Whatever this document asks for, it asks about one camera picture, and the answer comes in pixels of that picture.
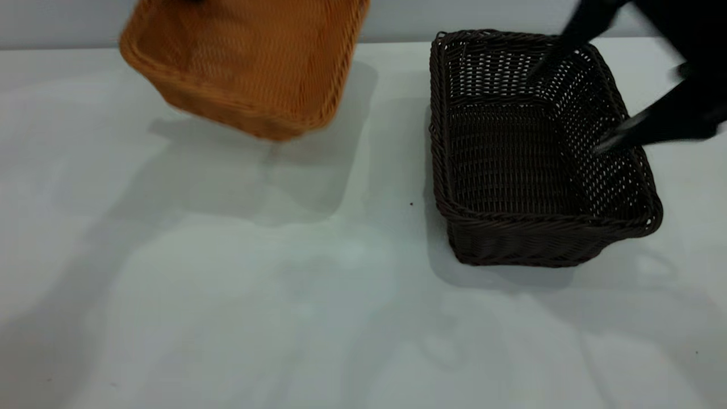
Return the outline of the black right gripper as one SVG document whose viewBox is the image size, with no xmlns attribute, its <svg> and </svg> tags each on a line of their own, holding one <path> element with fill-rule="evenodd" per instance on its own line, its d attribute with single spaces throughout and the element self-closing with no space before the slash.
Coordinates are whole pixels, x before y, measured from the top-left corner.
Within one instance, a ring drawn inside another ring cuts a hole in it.
<svg viewBox="0 0 727 409">
<path fill-rule="evenodd" d="M 574 51 L 607 31 L 626 1 L 580 1 L 547 54 L 530 71 L 537 80 Z M 725 1 L 634 1 L 654 28 L 683 57 L 684 79 L 667 95 L 606 132 L 593 149 L 615 149 L 714 137 L 725 121 Z"/>
</svg>

